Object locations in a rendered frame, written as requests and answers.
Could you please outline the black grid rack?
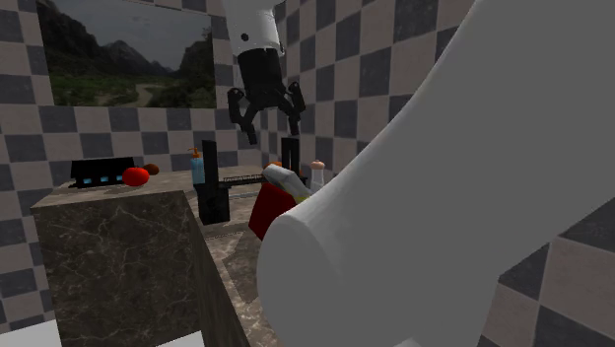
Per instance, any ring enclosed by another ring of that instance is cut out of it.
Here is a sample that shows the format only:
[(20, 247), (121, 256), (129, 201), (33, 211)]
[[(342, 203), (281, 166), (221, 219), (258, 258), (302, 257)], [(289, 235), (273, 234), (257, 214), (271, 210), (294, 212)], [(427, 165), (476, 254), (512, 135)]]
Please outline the black grid rack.
[(266, 178), (262, 174), (249, 174), (224, 177), (219, 181), (219, 185), (221, 187), (230, 188), (233, 186), (256, 184), (265, 181)]

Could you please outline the red tomato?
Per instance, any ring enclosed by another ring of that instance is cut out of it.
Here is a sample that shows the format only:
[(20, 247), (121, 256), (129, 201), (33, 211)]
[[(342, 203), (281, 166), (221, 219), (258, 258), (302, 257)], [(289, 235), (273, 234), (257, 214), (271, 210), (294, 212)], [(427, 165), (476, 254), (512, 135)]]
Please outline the red tomato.
[(143, 168), (128, 168), (122, 173), (122, 181), (128, 186), (141, 186), (149, 181), (150, 174)]

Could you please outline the white bottle with pink cap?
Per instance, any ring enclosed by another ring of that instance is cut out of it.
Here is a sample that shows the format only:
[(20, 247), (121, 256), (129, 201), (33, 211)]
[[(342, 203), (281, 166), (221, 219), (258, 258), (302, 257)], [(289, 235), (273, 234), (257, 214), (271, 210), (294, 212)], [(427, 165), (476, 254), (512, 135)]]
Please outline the white bottle with pink cap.
[(315, 160), (310, 163), (310, 168), (311, 168), (310, 189), (313, 193), (316, 193), (325, 185), (325, 180), (324, 180), (325, 163), (320, 160)]

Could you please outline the red robot stand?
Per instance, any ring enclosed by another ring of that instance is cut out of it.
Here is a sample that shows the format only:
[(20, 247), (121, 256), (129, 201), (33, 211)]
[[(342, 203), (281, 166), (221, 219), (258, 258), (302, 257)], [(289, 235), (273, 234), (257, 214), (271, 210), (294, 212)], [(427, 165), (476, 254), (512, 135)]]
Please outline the red robot stand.
[(263, 240), (271, 223), (296, 205), (297, 203), (291, 194), (265, 182), (261, 185), (254, 202), (248, 227), (260, 240)]

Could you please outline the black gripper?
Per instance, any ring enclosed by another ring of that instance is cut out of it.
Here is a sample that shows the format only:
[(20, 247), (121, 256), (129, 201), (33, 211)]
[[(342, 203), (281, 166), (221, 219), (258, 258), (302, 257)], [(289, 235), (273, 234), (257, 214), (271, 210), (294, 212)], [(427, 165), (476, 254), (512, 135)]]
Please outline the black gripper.
[(256, 145), (253, 119), (260, 109), (278, 107), (288, 116), (291, 135), (299, 135), (301, 113), (306, 110), (306, 104), (297, 81), (285, 90), (278, 51), (275, 48), (254, 48), (241, 53), (238, 63), (249, 105), (245, 114), (241, 114), (239, 101), (244, 97), (244, 92), (238, 88), (229, 89), (227, 98), (231, 123), (240, 127), (250, 145)]

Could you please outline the blue soap dispenser orange pump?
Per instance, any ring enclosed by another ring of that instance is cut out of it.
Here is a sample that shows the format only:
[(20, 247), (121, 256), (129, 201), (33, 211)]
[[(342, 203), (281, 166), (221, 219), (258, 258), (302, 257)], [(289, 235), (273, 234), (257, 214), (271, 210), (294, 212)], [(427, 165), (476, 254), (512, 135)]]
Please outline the blue soap dispenser orange pump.
[(191, 176), (193, 184), (205, 182), (204, 161), (196, 147), (190, 148), (191, 151)]

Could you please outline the black appliance with blue lights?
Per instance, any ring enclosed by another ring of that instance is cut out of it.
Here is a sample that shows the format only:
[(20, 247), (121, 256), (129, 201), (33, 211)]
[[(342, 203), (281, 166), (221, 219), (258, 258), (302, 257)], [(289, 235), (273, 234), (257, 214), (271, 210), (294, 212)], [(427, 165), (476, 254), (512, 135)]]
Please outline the black appliance with blue lights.
[(122, 174), (129, 168), (134, 168), (132, 157), (73, 161), (70, 177), (75, 182), (72, 187), (89, 188), (122, 184)]

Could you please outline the tall black block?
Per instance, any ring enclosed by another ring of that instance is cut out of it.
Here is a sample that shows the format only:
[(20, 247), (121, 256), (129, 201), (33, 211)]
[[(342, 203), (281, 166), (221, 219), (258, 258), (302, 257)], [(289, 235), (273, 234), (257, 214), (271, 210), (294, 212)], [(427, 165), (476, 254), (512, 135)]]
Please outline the tall black block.
[(214, 140), (203, 140), (201, 145), (203, 181), (193, 184), (200, 221), (204, 226), (229, 222), (229, 189), (219, 183), (217, 144)]

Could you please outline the landscape wall picture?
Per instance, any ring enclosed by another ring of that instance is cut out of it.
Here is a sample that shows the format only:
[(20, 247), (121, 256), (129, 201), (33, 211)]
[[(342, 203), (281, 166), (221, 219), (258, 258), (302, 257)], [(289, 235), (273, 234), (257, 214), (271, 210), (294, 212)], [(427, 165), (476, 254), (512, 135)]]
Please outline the landscape wall picture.
[(35, 0), (57, 105), (213, 108), (211, 20), (128, 0)]

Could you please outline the white and yellow bottle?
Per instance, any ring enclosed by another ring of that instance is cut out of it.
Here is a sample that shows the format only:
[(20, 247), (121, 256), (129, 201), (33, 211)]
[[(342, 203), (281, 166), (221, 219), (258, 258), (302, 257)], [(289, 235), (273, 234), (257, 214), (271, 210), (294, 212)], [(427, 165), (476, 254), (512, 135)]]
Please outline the white and yellow bottle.
[(271, 166), (262, 172), (263, 176), (273, 185), (289, 193), (297, 203), (311, 196), (311, 191), (291, 170)]

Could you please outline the black upright post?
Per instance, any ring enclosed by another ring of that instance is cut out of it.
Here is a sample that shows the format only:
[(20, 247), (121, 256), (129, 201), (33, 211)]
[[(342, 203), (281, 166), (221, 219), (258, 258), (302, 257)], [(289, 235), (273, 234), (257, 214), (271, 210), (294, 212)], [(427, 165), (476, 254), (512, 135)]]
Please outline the black upright post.
[(297, 176), (301, 175), (300, 165), (300, 139), (284, 137), (281, 139), (281, 163), (282, 167), (293, 171)]

